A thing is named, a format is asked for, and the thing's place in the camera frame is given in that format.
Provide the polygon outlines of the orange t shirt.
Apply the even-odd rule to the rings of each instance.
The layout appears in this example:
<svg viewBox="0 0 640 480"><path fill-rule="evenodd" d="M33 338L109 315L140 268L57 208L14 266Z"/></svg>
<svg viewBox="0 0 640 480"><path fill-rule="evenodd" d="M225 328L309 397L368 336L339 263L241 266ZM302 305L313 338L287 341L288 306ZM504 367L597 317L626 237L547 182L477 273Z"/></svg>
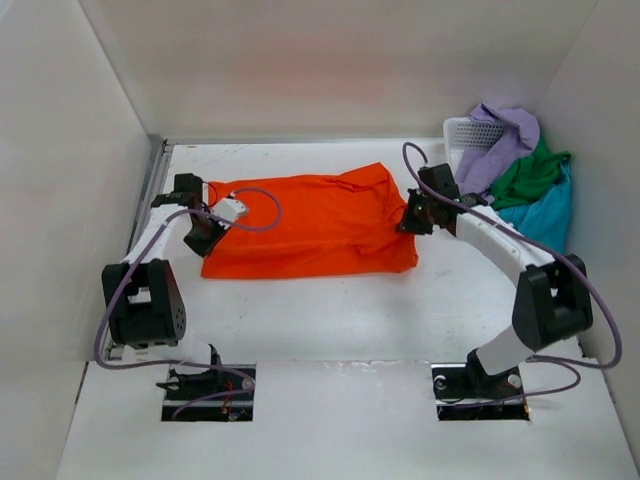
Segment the orange t shirt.
<svg viewBox="0 0 640 480"><path fill-rule="evenodd" d="M419 261L413 236L396 230L406 203L380 163L338 175L213 182L209 193L236 193L249 213L204 260L205 279L404 273Z"/></svg>

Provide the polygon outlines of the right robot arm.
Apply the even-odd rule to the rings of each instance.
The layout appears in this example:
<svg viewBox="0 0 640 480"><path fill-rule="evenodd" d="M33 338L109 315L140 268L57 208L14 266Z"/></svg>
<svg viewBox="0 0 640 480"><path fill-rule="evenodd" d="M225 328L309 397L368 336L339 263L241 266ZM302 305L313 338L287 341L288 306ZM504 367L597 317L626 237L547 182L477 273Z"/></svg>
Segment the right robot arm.
<svg viewBox="0 0 640 480"><path fill-rule="evenodd" d="M515 230L476 194L463 195L447 164L423 166L418 188L397 226L401 233L430 235L445 229L480 251L516 288L510 325L472 350L462 367L433 371L440 400L497 399L499 386L519 389L517 367L546 347L588 330L593 324L589 292L577 278L586 271L575 255L564 262L515 239Z"/></svg>

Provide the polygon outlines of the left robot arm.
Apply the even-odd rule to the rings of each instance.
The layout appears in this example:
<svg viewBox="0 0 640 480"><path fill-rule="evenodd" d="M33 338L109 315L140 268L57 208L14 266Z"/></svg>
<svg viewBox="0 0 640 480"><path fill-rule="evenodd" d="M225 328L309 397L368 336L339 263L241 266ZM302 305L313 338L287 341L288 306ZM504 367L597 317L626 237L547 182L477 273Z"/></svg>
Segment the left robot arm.
<svg viewBox="0 0 640 480"><path fill-rule="evenodd" d="M172 263L182 251L209 256L232 224L248 213L233 194L208 205L203 186L194 174L177 174L173 190L151 201L137 243L101 274L107 320L100 339L153 359L173 360L183 375L200 374L222 362L213 345L187 330L186 306Z"/></svg>

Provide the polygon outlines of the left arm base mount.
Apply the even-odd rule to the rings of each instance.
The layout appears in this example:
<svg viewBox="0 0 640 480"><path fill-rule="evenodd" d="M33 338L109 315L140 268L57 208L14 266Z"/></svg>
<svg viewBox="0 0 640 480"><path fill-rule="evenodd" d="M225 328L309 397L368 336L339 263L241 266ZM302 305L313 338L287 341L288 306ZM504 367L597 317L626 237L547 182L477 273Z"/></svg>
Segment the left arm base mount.
<svg viewBox="0 0 640 480"><path fill-rule="evenodd" d="M207 370L186 374L170 369L156 384L164 393L163 422L251 422L254 391L235 373Z"/></svg>

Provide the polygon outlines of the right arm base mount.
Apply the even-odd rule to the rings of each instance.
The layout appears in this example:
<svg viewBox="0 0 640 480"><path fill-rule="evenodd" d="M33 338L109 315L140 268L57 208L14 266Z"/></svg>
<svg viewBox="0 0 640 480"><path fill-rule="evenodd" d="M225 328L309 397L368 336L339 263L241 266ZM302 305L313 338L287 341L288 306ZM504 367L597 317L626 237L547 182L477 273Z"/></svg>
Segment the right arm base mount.
<svg viewBox="0 0 640 480"><path fill-rule="evenodd" d="M434 364L431 374L439 421L529 420L518 367L479 386L472 385L461 363Z"/></svg>

